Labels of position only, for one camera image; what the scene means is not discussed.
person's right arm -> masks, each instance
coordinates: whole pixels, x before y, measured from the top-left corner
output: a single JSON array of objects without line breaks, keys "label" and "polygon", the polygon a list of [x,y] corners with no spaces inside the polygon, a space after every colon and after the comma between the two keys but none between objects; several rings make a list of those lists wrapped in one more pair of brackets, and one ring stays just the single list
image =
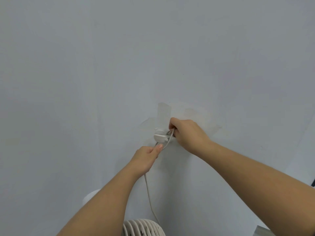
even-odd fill
[{"label": "person's right arm", "polygon": [[179,144],[213,167],[275,235],[315,235],[311,186],[212,142],[192,120],[171,118],[173,128]]}]

person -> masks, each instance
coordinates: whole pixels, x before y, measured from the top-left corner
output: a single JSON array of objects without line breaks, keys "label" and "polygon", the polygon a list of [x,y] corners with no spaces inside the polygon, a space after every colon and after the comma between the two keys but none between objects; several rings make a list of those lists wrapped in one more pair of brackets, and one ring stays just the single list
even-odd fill
[{"label": "person", "polygon": [[[315,190],[272,167],[212,142],[192,120],[171,118],[179,144],[213,167],[275,235],[315,232]],[[141,147],[131,161],[85,204],[57,236],[120,235],[130,191],[162,150]]]}]

forearm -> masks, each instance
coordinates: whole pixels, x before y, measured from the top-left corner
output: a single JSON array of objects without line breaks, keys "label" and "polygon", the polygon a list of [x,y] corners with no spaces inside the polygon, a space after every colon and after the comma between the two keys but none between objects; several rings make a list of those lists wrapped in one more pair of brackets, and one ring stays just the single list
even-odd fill
[{"label": "forearm", "polygon": [[57,236],[120,235],[126,205],[139,176],[127,165],[64,226]]},{"label": "forearm", "polygon": [[262,163],[209,142],[198,155],[276,235],[313,235],[315,190]]}]

person's left arm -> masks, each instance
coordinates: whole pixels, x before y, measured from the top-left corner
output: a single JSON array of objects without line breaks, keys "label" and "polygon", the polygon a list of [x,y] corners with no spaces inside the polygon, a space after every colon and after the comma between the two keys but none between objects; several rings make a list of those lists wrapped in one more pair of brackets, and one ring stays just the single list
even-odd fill
[{"label": "person's left arm", "polygon": [[69,220],[57,236],[119,236],[131,189],[150,170],[162,148],[158,145],[137,150],[131,161]]}]

cable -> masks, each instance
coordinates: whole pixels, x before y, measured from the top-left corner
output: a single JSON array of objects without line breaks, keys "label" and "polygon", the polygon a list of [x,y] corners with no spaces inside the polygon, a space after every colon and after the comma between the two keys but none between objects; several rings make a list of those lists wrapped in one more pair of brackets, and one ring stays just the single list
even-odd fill
[{"label": "cable", "polygon": [[[172,138],[173,135],[174,135],[174,131],[175,131],[175,128],[173,128],[172,134],[171,134],[171,136],[169,137],[169,140],[167,141],[167,144],[163,147],[162,151],[167,147],[167,145],[168,145],[169,142],[171,141],[171,138]],[[144,179],[145,179],[145,181],[146,181],[146,186],[147,186],[147,192],[148,192],[148,198],[149,198],[149,203],[150,203],[151,211],[152,211],[152,213],[153,213],[155,219],[157,220],[158,224],[161,225],[159,219],[157,218],[157,216],[156,216],[156,214],[155,214],[155,212],[154,212],[154,210],[153,210],[153,208],[152,208],[151,197],[150,197],[150,193],[149,193],[149,187],[148,187],[147,175],[146,175],[146,174],[144,174]]]}]

